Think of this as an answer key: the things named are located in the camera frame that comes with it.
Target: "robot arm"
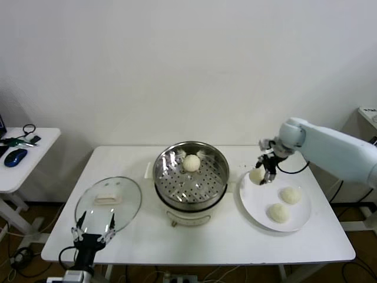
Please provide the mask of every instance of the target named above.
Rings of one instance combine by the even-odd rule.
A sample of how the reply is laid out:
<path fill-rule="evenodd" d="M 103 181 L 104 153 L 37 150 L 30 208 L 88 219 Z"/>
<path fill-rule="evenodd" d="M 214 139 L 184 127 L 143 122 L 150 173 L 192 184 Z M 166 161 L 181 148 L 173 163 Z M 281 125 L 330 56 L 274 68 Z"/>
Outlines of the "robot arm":
<path fill-rule="evenodd" d="M 261 140 L 259 146 L 264 152 L 256 167 L 263 165 L 266 169 L 261 184 L 271 182 L 277 164 L 297 150 L 306 160 L 344 181 L 377 188 L 377 148 L 347 134 L 291 118 L 282 124 L 278 137 Z"/>

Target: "glass lid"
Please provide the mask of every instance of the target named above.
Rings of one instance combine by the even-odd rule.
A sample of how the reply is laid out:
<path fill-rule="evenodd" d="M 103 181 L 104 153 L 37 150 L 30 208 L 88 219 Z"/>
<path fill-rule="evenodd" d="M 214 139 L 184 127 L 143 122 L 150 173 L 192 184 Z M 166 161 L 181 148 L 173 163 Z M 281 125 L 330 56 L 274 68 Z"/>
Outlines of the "glass lid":
<path fill-rule="evenodd" d="M 115 231 L 125 228 L 134 219 L 141 205 L 141 190 L 127 177 L 111 177 L 99 181 L 80 197 L 75 209 L 75 221 L 86 211 L 81 230 L 103 234 L 109 230 L 112 216 Z"/>

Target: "steamed bun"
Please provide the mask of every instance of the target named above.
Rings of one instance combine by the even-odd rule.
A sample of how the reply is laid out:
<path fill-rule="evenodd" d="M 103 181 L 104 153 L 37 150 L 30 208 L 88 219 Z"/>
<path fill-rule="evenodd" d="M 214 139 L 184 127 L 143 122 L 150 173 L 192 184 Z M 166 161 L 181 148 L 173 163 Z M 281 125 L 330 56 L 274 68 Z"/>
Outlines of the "steamed bun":
<path fill-rule="evenodd" d="M 188 172 L 195 172 L 200 167 L 200 159 L 196 155 L 188 155 L 183 160 L 183 169 Z"/>
<path fill-rule="evenodd" d="M 254 168 L 249 173 L 250 181 L 252 181 L 255 185 L 259 185 L 260 181 L 264 179 L 264 168 L 261 166 L 259 168 Z"/>
<path fill-rule="evenodd" d="M 302 194 L 301 190 L 296 187 L 286 187 L 281 191 L 280 196 L 286 203 L 294 205 L 301 200 Z"/>
<path fill-rule="evenodd" d="M 281 203 L 275 203 L 274 205 L 270 206 L 267 213 L 274 221 L 278 223 L 285 223 L 290 217 L 288 208 Z"/>

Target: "small white table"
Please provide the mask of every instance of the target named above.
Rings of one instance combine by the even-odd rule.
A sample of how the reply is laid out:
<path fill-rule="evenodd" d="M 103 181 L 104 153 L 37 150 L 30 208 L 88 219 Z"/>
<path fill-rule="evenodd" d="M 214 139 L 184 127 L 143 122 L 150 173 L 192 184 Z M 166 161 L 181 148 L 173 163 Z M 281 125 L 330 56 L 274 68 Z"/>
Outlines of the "small white table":
<path fill-rule="evenodd" d="M 3 138 L 18 137 L 24 134 L 22 128 L 8 128 L 8 132 Z M 18 213 L 27 210 L 29 207 L 17 194 L 17 190 L 23 184 L 25 179 L 33 171 L 38 162 L 46 154 L 49 148 L 54 144 L 56 139 L 60 136 L 60 130 L 55 128 L 37 128 L 34 132 L 41 140 L 37 143 L 37 147 L 28 149 L 28 154 L 21 160 L 21 162 L 12 168 L 4 165 L 6 156 L 16 148 L 9 148 L 0 158 L 0 193 L 7 194 L 8 198 L 17 205 L 17 209 L 13 210 L 0 198 L 0 216 L 6 219 L 10 225 L 16 227 L 23 234 L 31 234 L 38 231 L 42 225 L 43 218 L 36 218 L 33 224 L 29 224 Z M 6 234 L 6 227 L 0 233 L 0 241 Z M 48 234 L 39 234 L 36 237 L 26 237 L 22 246 L 27 246 L 30 242 L 45 242 Z"/>
<path fill-rule="evenodd" d="M 98 264 L 146 265 L 281 265 L 348 261 L 355 257 L 347 236 L 333 213 L 312 172 L 292 175 L 312 201 L 308 223 L 294 233 L 268 231 L 251 223 L 237 207 L 233 190 L 242 174 L 255 165 L 260 154 L 257 146 L 218 146 L 230 166 L 229 191 L 218 204 L 216 214 L 205 225 L 171 226 L 158 198 L 153 181 L 145 178 L 149 163 L 165 147 L 102 146 L 94 150 L 62 211 L 46 245 L 42 258 L 57 261 L 59 251 L 71 246 L 70 228 L 75 226 L 75 206 L 82 193 L 95 182 L 112 176 L 135 180 L 143 201 L 134 220 L 95 257 Z M 296 153 L 284 162 L 286 170 L 305 165 Z M 74 251 L 66 251 L 62 260 L 72 262 Z M 323 264 L 304 265 L 285 282 L 300 282 Z"/>

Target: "blue mouse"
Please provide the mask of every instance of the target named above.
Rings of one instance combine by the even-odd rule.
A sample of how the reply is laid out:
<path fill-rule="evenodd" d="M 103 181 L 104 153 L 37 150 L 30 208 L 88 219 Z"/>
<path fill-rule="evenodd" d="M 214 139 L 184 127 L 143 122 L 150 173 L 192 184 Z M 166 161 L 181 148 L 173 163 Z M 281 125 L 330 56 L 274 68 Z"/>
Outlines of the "blue mouse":
<path fill-rule="evenodd" d="M 16 149 L 7 155 L 7 157 L 4 160 L 4 165 L 6 167 L 14 167 L 18 163 L 20 163 L 22 159 L 24 159 L 26 154 L 28 154 L 28 151 L 26 149 Z"/>

